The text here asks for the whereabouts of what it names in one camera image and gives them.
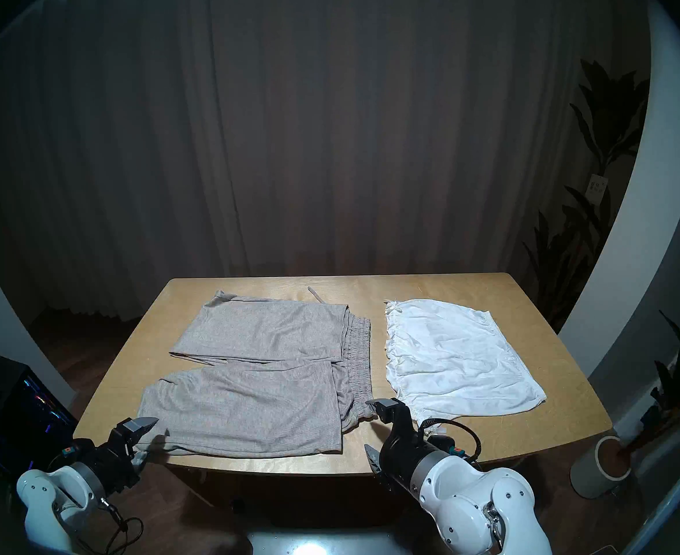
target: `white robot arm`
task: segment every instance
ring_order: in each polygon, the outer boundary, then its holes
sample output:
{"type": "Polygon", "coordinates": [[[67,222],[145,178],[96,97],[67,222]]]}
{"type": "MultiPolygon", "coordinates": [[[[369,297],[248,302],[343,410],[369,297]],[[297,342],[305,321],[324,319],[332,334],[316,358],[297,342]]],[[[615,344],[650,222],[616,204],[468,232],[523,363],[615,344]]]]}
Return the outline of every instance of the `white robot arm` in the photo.
{"type": "Polygon", "coordinates": [[[400,485],[415,497],[453,553],[481,555],[497,542],[502,555],[551,555],[524,477],[507,468],[479,471],[425,441],[412,427],[410,410],[397,399],[369,404],[381,421],[394,423],[381,452],[366,445],[372,470],[383,484],[400,485]]]}
{"type": "Polygon", "coordinates": [[[70,465],[51,473],[22,473],[16,493],[27,507],[24,527],[29,540],[48,551],[74,553],[73,537],[98,507],[106,508],[126,530],[126,521],[106,497],[139,481],[146,453],[135,453],[133,446],[156,422],[153,417],[127,418],[98,447],[90,440],[74,440],[60,454],[70,465]]]}

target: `potted plant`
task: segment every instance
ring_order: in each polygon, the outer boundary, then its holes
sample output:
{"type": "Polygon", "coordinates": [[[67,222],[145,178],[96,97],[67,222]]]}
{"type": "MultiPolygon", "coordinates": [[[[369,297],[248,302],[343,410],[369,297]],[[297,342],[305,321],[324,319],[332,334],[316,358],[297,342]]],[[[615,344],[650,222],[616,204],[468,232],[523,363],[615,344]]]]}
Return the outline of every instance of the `potted plant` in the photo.
{"type": "Polygon", "coordinates": [[[571,108],[586,146],[597,159],[598,170],[592,183],[599,180],[604,192],[600,201],[590,202],[581,191],[567,186],[576,206],[562,206],[566,219],[563,229],[558,233],[549,231],[545,216],[539,213],[535,249],[522,243],[538,279],[535,305],[556,332],[566,322],[607,242],[612,227],[607,168],[620,156],[636,155],[634,147],[640,141],[648,100],[648,80],[635,84],[634,71],[612,79],[596,61],[582,59],[581,67],[591,87],[579,85],[589,108],[591,127],[579,107],[571,103],[571,108]],[[637,125],[631,128],[633,121],[637,125]]]}
{"type": "Polygon", "coordinates": [[[680,427],[680,328],[663,312],[661,315],[679,339],[679,353],[673,370],[656,360],[660,389],[653,388],[656,400],[643,415],[643,429],[626,446],[615,436],[604,436],[571,467],[571,485],[582,497],[593,499],[612,489],[630,474],[631,454],[644,445],[680,427]]]}

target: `brown curtain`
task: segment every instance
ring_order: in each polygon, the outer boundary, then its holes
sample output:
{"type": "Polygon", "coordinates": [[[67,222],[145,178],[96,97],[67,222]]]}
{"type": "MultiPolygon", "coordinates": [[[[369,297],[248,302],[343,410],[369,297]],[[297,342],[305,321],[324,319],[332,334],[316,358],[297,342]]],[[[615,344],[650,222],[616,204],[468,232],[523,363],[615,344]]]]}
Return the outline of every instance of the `brown curtain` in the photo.
{"type": "Polygon", "coordinates": [[[40,0],[0,36],[0,201],[55,308],[174,277],[510,271],[611,0],[40,0]]]}

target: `cable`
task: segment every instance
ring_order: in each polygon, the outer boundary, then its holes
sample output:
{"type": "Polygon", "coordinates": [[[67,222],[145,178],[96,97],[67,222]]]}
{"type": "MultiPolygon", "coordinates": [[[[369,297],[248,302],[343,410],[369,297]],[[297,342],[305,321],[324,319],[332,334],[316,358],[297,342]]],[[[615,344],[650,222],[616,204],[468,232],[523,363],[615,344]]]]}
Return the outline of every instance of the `cable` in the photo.
{"type": "Polygon", "coordinates": [[[128,519],[125,519],[122,522],[121,527],[118,527],[116,531],[114,531],[114,535],[111,536],[111,539],[109,539],[109,542],[106,544],[105,551],[96,551],[78,536],[76,536],[76,539],[80,546],[83,547],[83,549],[85,549],[86,553],[89,553],[90,555],[123,555],[124,552],[127,551],[127,547],[129,547],[133,543],[136,543],[139,540],[139,538],[142,537],[143,533],[144,523],[142,522],[142,520],[139,519],[139,517],[129,517],[128,519]],[[139,533],[132,540],[130,540],[129,523],[132,521],[137,521],[139,523],[139,533]],[[111,546],[114,544],[114,541],[116,541],[116,538],[122,532],[124,533],[124,542],[112,551],[111,546]]]}
{"type": "Polygon", "coordinates": [[[430,417],[420,424],[420,428],[418,429],[417,433],[417,441],[421,442],[424,438],[425,430],[427,428],[435,426],[438,423],[449,423],[450,425],[453,426],[457,425],[459,428],[468,431],[468,433],[470,433],[473,436],[474,441],[476,442],[476,451],[474,452],[473,455],[465,457],[464,459],[470,464],[475,463],[478,457],[481,455],[481,440],[479,440],[478,436],[471,428],[464,426],[462,423],[458,423],[453,420],[444,420],[442,417],[430,417]]]}

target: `grey pants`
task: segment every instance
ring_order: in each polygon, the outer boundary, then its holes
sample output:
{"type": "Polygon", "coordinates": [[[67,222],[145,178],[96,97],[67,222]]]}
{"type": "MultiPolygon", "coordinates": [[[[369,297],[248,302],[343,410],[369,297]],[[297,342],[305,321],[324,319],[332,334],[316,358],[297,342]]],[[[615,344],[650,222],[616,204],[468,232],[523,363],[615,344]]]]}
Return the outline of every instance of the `grey pants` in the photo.
{"type": "Polygon", "coordinates": [[[373,417],[370,322],[347,306],[217,292],[171,354],[209,367],[148,386],[139,416],[159,418],[137,448],[286,457],[339,452],[373,417]]]}

